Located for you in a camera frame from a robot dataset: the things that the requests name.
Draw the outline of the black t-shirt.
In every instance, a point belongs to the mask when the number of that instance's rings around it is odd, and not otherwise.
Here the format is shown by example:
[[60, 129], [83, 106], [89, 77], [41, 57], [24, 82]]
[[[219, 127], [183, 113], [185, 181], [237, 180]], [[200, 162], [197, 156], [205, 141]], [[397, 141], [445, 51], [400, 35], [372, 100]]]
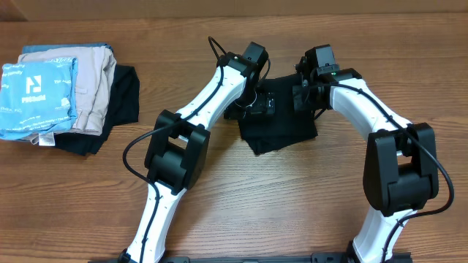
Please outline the black t-shirt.
[[272, 116], [249, 116], [238, 121], [241, 139], [248, 143], [254, 154], [279, 150], [317, 136], [314, 115], [294, 111], [293, 86], [300, 84], [301, 77], [295, 74], [267, 79], [261, 85], [262, 89], [274, 95], [275, 113]]

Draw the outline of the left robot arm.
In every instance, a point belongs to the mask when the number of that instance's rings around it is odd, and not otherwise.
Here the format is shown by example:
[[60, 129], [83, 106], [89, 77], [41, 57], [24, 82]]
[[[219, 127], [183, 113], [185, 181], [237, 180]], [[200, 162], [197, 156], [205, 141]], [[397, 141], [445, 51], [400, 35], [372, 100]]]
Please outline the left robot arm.
[[267, 112], [258, 87], [271, 66], [266, 49], [251, 42], [242, 54], [226, 52], [211, 41], [216, 56], [213, 77], [186, 106], [172, 113], [163, 110], [154, 129], [126, 146], [129, 150], [149, 139], [142, 179], [148, 185], [146, 205], [133, 241], [118, 262], [159, 262], [167, 233], [183, 195], [200, 177], [208, 153], [211, 130], [219, 118], [241, 120]]

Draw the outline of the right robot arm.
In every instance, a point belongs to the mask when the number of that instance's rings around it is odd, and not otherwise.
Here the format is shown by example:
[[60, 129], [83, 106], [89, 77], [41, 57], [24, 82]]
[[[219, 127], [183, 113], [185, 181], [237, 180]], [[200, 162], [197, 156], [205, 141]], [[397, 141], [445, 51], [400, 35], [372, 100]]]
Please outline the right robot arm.
[[330, 262], [411, 262], [393, 254], [410, 216], [438, 194], [433, 129], [413, 124], [378, 99], [354, 69], [341, 69], [330, 45], [313, 47], [295, 66], [296, 112], [334, 110], [365, 139], [363, 189], [370, 204], [358, 235], [342, 254], [315, 254]]

